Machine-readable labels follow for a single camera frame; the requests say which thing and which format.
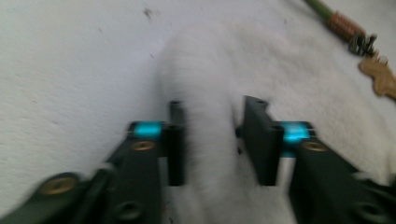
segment brass screw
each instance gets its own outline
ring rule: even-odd
[[[72,177],[52,179],[41,187],[40,192],[47,195],[65,193],[73,189],[76,184],[77,180]]]
[[[155,143],[150,141],[136,142],[132,144],[132,149],[136,151],[149,150],[155,147]]]
[[[325,146],[317,142],[304,142],[303,147],[312,151],[327,151]]]

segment brown wrapped cord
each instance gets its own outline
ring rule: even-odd
[[[356,22],[336,11],[327,21],[327,25],[339,36],[349,42],[354,35],[366,35]]]

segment green cord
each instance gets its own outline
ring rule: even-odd
[[[305,2],[309,6],[311,6],[319,14],[319,16],[325,21],[328,21],[332,16],[332,14],[334,14],[332,9],[326,6],[326,4],[324,4],[320,0],[305,0]]]

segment fuzzy fabric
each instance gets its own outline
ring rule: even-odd
[[[295,222],[288,181],[260,187],[246,153],[236,153],[244,95],[269,102],[276,120],[311,122],[322,141],[386,183],[394,148],[383,120],[318,49],[315,39],[242,20],[195,25],[168,43],[159,67],[164,92],[188,116],[188,184],[173,189],[180,223]]]

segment keychain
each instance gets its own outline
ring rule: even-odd
[[[387,95],[396,100],[396,77],[388,66],[387,57],[379,56],[378,49],[373,46],[376,35],[368,36],[356,22],[338,11],[332,11],[319,0],[305,0],[305,2],[326,21],[330,29],[349,43],[349,52],[364,57],[359,63],[359,69],[373,78],[375,94]]]

